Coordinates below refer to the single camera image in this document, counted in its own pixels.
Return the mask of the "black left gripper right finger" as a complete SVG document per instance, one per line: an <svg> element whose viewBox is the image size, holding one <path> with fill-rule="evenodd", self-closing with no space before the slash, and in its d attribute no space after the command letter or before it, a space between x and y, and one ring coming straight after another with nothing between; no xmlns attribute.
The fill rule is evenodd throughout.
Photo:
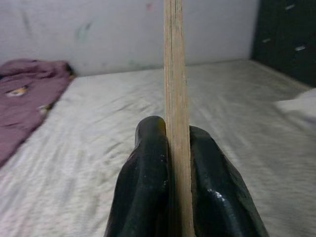
<svg viewBox="0 0 316 237"><path fill-rule="evenodd" d="M210 134L190 127L197 237L267 237L249 190Z"/></svg>

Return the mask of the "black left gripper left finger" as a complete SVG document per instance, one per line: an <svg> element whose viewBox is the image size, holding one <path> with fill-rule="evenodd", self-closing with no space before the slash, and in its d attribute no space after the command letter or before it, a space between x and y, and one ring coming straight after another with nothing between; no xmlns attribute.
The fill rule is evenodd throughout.
<svg viewBox="0 0 316 237"><path fill-rule="evenodd" d="M149 116L136 127L135 147L119 172L104 235L166 237L169 188L165 121Z"/></svg>

